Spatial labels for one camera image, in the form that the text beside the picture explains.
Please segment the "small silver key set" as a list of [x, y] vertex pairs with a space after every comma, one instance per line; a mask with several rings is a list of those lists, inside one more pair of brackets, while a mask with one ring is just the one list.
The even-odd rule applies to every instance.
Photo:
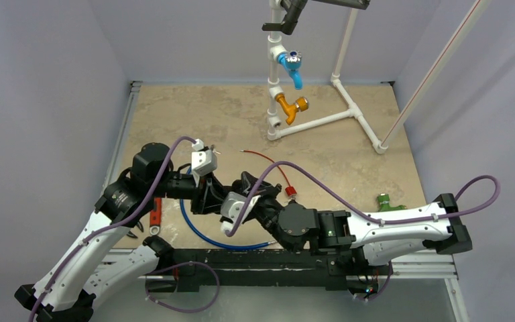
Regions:
[[216, 146], [215, 146], [215, 145], [212, 145], [212, 146], [210, 147], [210, 149], [212, 150], [212, 152], [213, 152], [214, 154], [216, 154], [216, 155], [221, 155], [221, 153], [218, 151], [218, 149], [216, 148]]

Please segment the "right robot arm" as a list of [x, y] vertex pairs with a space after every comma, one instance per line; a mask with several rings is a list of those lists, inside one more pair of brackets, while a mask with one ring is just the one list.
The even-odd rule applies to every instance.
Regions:
[[350, 254], [352, 269], [365, 273], [384, 252], [414, 252], [432, 249], [438, 254], [459, 254], [472, 250], [468, 229], [456, 214], [459, 210], [451, 193], [439, 195], [419, 208], [361, 213], [348, 208], [321, 211], [296, 201], [281, 205], [280, 187], [259, 182], [242, 172], [232, 191], [249, 205], [241, 223], [255, 219], [285, 250], [311, 252], [355, 250]]

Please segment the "blue cable lock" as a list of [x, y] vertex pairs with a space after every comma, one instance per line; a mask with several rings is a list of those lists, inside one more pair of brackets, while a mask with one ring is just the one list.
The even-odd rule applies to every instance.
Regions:
[[215, 247], [218, 247], [218, 248], [224, 249], [224, 250], [248, 251], [248, 250], [258, 250], [258, 249], [262, 249], [262, 248], [265, 248], [267, 246], [271, 246], [271, 245], [276, 244], [276, 241], [265, 241], [265, 242], [261, 242], [261, 243], [258, 243], [258, 244], [251, 244], [251, 245], [240, 246], [240, 245], [224, 244], [224, 243], [221, 243], [219, 241], [215, 241], [215, 240], [209, 238], [208, 236], [206, 236], [205, 234], [203, 234], [201, 231], [199, 231], [195, 227], [195, 225], [190, 220], [189, 215], [186, 212], [186, 207], [185, 207], [185, 204], [184, 204], [184, 199], [180, 199], [179, 200], [179, 207], [180, 207], [180, 211], [181, 211], [182, 217], [183, 217], [184, 221], [186, 222], [187, 226], [190, 228], [190, 230], [196, 236], [198, 236], [201, 240], [203, 240], [204, 242], [206, 242], [206, 243], [208, 243], [208, 244], [210, 244], [212, 246], [215, 246]]

